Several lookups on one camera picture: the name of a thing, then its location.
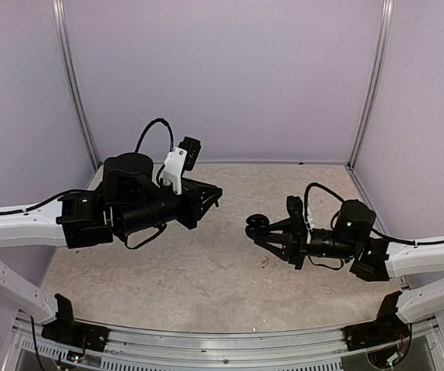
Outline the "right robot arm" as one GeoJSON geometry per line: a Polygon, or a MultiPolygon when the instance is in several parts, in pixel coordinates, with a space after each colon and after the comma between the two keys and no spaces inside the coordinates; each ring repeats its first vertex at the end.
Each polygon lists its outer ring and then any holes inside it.
{"type": "MultiPolygon", "coordinates": [[[[337,259],[350,272],[367,281],[390,281],[412,274],[444,272],[444,237],[440,240],[395,242],[391,237],[371,237],[374,211],[357,199],[346,200],[329,229],[314,229],[301,198],[288,197],[288,217],[271,223],[262,214],[246,220],[246,235],[254,244],[297,270],[312,258],[337,259]]],[[[414,290],[385,297],[369,329],[378,343],[387,342],[400,328],[444,311],[444,278],[414,290]]]]}

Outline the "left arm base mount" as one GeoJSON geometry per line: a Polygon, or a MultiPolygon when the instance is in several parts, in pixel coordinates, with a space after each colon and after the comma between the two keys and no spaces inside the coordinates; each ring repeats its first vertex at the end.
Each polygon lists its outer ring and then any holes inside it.
{"type": "Polygon", "coordinates": [[[42,337],[54,342],[84,350],[103,352],[110,330],[107,327],[84,322],[66,324],[54,321],[42,327],[42,337]]]}

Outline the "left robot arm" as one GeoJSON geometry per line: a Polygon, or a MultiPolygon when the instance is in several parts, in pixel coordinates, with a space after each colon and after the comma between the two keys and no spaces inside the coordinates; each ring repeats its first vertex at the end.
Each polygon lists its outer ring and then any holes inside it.
{"type": "MultiPolygon", "coordinates": [[[[132,234],[155,228],[154,235],[135,245],[139,249],[158,238],[171,221],[192,230],[211,206],[219,204],[222,189],[185,178],[191,161],[185,150],[174,148],[166,159],[166,179],[157,185],[148,156],[129,152],[107,158],[103,178],[94,190],[71,189],[33,206],[0,208],[0,248],[76,249],[115,239],[127,244],[132,234]]],[[[73,344],[83,335],[69,299],[46,294],[1,259],[0,295],[34,322],[51,327],[65,343],[73,344]]]]}

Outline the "black earbud charging case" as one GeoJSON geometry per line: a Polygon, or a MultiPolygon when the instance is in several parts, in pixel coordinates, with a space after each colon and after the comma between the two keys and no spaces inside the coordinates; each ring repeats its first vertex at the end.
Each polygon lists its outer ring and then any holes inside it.
{"type": "Polygon", "coordinates": [[[246,219],[246,236],[250,239],[256,239],[266,235],[269,232],[269,219],[263,214],[253,214],[246,219]]]}

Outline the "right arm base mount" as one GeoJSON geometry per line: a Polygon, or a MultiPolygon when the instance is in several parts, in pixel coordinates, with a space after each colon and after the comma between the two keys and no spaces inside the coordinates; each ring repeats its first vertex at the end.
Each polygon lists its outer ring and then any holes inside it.
{"type": "Polygon", "coordinates": [[[406,325],[402,321],[383,318],[346,326],[343,328],[343,333],[347,350],[351,352],[408,338],[411,329],[410,325],[406,325]]]}

